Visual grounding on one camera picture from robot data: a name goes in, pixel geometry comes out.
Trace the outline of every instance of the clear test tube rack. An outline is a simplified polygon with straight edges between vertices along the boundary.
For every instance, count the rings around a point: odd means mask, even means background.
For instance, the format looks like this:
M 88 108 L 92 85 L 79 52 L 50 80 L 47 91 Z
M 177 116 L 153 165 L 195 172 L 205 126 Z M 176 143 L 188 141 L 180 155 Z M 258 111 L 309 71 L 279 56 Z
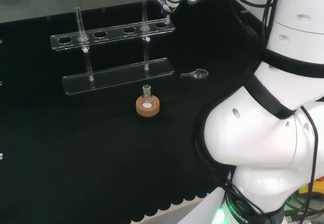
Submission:
M 79 94 L 174 73 L 167 58 L 149 60 L 149 44 L 153 35 L 172 32 L 175 26 L 169 15 L 164 19 L 148 21 L 146 3 L 147 0 L 142 0 L 142 22 L 92 30 L 84 29 L 80 8 L 75 8 L 78 32 L 51 36 L 52 49 L 56 51 L 80 47 L 87 67 L 87 73 L 63 76 L 65 94 Z M 143 62 L 92 71 L 90 46 L 137 37 L 143 40 Z

